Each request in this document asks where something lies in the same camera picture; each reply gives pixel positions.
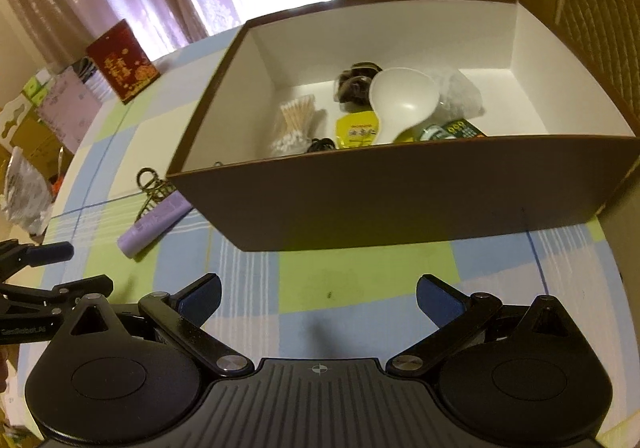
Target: brown box exterior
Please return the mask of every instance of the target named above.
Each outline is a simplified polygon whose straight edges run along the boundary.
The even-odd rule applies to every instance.
[[[549,135],[372,146],[182,172],[225,70],[252,27],[376,1],[386,0],[337,0],[249,21],[214,74],[168,177],[241,250],[380,246],[577,224],[592,218],[634,167],[637,137]],[[617,92],[574,54],[637,136],[639,124]],[[345,190],[347,179],[366,181],[362,190]]]

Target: plastic bag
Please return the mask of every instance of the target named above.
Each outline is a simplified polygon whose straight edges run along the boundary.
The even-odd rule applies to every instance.
[[[2,210],[9,222],[31,235],[41,235],[49,224],[52,211],[49,183],[14,147],[4,178]]]
[[[482,94],[458,69],[443,67],[425,71],[438,86],[440,103],[429,121],[444,124],[476,118],[482,114]]]
[[[381,70],[380,66],[373,62],[354,63],[335,79],[334,100],[347,107],[370,107],[369,87],[374,76]]]
[[[278,106],[271,157],[304,154],[311,146],[309,131],[316,113],[315,96],[308,94]]]

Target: checkered tablecloth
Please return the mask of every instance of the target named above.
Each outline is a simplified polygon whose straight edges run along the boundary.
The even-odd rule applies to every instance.
[[[551,293],[567,307],[602,363],[614,399],[601,441],[632,447],[640,438],[640,363],[622,281],[597,220],[500,237],[376,248],[243,253],[196,210],[136,260],[116,238],[145,195],[142,167],[166,173],[182,132],[236,30],[192,44],[159,63],[160,80],[129,105],[105,102],[56,202],[47,242],[69,240],[74,258],[41,272],[41,287],[105,273],[110,301],[175,292],[205,272],[223,283],[222,306],[204,328],[247,354],[291,358],[380,358],[435,330],[415,303],[430,272],[461,291],[487,291],[530,304]],[[20,384],[43,344],[23,346]]]

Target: plastic bag of cotton swabs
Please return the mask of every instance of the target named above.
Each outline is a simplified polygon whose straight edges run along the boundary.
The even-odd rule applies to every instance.
[[[306,152],[311,145],[309,131],[315,113],[313,94],[280,104],[270,146],[271,157]]]

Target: red envelope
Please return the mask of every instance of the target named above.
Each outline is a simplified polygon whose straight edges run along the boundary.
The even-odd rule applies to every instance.
[[[86,53],[124,104],[160,77],[126,20],[93,42]]]

